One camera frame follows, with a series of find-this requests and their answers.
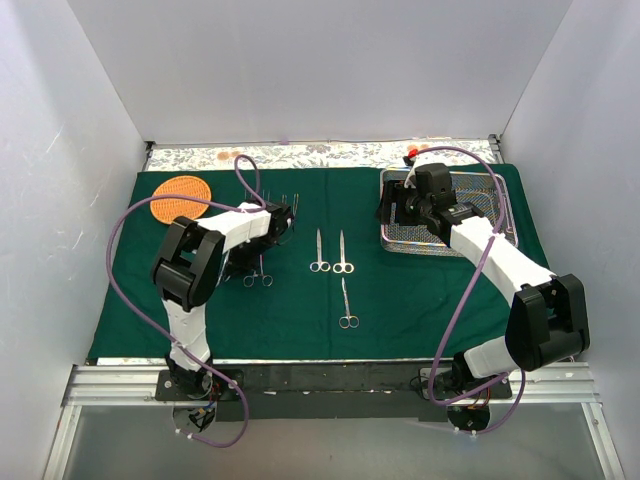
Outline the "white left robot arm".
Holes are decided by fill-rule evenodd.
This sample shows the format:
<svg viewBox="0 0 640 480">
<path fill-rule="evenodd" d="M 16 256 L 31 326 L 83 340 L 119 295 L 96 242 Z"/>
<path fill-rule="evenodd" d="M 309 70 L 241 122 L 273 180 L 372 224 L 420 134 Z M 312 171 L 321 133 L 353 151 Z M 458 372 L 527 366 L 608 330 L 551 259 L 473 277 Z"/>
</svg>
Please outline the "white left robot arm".
<svg viewBox="0 0 640 480">
<path fill-rule="evenodd" d="M 151 270 L 168 316 L 171 350 L 166 355 L 173 384 L 188 398 L 205 398 L 213 386 L 206 336 L 206 303 L 218 285 L 259 267 L 259 260 L 294 226 L 296 209 L 244 202 L 208 218 L 176 218 Z"/>
</svg>

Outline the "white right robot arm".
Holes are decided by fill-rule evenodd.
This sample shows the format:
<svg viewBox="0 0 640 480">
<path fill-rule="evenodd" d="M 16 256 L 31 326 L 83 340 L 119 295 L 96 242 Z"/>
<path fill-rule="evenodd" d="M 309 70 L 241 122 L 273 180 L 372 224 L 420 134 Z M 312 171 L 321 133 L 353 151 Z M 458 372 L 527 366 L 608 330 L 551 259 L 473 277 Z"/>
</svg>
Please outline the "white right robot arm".
<svg viewBox="0 0 640 480">
<path fill-rule="evenodd" d="M 533 372 L 580 354 L 591 345 L 583 283 L 558 276 L 509 242 L 502 216 L 490 220 L 480 206 L 459 199 L 453 174 L 442 163 L 415 163 L 402 178 L 381 184 L 376 217 L 381 225 L 418 227 L 475 267 L 509 307 L 506 331 L 454 355 L 450 370 L 429 379 L 475 397 L 501 374 Z"/>
</svg>

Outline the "steel surgical forceps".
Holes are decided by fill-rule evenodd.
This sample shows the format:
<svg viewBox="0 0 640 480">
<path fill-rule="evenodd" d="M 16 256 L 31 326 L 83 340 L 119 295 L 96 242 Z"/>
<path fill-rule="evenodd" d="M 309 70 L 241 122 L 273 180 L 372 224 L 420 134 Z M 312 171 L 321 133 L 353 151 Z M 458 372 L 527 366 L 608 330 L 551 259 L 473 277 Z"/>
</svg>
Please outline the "steel surgical forceps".
<svg viewBox="0 0 640 480">
<path fill-rule="evenodd" d="M 263 287 L 271 287 L 274 282 L 273 277 L 264 271 L 264 257 L 262 255 L 258 257 L 257 268 L 244 277 L 243 286 L 245 288 L 252 288 L 257 281 L 259 281 Z"/>
</svg>

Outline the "round woven bamboo tray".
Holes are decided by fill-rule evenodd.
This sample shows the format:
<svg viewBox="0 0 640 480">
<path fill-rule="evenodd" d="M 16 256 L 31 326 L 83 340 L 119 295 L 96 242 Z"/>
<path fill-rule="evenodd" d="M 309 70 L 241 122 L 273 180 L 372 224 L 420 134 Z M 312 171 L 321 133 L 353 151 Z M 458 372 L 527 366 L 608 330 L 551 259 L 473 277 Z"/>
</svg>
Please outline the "round woven bamboo tray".
<svg viewBox="0 0 640 480">
<path fill-rule="evenodd" d="M 150 204 L 152 216 L 159 222 L 169 225 L 176 217 L 186 217 L 190 220 L 200 218 L 208 209 L 207 204 L 183 199 L 183 196 L 211 201 L 212 192 L 209 185 L 199 177 L 180 175 L 160 184 L 153 193 L 153 197 L 172 195 L 154 200 Z"/>
</svg>

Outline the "steel surgical scissors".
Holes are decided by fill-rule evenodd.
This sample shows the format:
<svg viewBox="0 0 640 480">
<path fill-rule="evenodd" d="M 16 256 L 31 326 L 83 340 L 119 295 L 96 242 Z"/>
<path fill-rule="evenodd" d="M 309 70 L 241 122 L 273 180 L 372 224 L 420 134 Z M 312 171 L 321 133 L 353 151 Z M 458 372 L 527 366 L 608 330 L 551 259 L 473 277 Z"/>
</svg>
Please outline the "steel surgical scissors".
<svg viewBox="0 0 640 480">
<path fill-rule="evenodd" d="M 332 271 L 336 274 L 351 274 L 355 270 L 355 266 L 347 261 L 346 258 L 346 242 L 344 231 L 340 231 L 339 237 L 340 257 L 339 261 L 332 266 Z"/>
<path fill-rule="evenodd" d="M 360 325 L 360 320 L 351 311 L 347 283 L 344 278 L 341 279 L 341 288 L 344 301 L 344 315 L 339 319 L 339 326 L 344 330 L 358 328 Z"/>
</svg>

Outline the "curved steel scissors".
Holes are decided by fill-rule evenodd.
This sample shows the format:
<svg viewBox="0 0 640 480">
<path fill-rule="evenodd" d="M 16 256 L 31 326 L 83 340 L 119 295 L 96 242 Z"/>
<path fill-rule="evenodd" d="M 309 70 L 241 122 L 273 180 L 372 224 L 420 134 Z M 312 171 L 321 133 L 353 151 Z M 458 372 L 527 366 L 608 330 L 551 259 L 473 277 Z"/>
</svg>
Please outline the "curved steel scissors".
<svg viewBox="0 0 640 480">
<path fill-rule="evenodd" d="M 316 229 L 316 259 L 310 263 L 309 269 L 313 273 L 331 270 L 330 263 L 323 258 L 322 234 L 319 228 Z"/>
</svg>

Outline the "thin steel needle holder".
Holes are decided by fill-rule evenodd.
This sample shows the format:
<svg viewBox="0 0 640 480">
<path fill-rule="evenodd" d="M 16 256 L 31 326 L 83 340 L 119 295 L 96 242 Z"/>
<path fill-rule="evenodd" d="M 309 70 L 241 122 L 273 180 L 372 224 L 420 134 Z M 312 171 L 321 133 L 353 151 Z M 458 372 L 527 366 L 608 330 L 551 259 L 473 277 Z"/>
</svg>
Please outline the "thin steel needle holder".
<svg viewBox="0 0 640 480">
<path fill-rule="evenodd" d="M 238 264 L 237 262 L 228 260 L 224 266 L 221 281 L 228 282 L 232 278 L 236 278 L 238 276 L 244 276 L 246 273 L 246 268 L 242 264 Z"/>
</svg>

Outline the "green surgical cloth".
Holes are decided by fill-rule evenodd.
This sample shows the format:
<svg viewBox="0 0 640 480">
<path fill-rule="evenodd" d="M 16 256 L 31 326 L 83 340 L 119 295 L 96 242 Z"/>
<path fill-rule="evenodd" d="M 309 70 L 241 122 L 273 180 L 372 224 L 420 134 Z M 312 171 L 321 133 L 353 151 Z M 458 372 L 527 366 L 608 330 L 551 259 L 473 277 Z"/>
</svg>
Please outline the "green surgical cloth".
<svg viewBox="0 0 640 480">
<path fill-rule="evenodd" d="M 217 359 L 330 360 L 451 356 L 501 336 L 508 305 L 461 257 L 386 251 L 375 218 L 380 173 L 373 168 L 263 170 L 271 198 L 300 196 L 293 231 L 268 250 L 271 287 L 222 283 L 206 306 L 206 333 Z M 329 272 L 313 273 L 316 229 Z M 340 231 L 351 274 L 336 274 Z M 341 279 L 347 283 L 355 329 L 341 329 Z"/>
</svg>

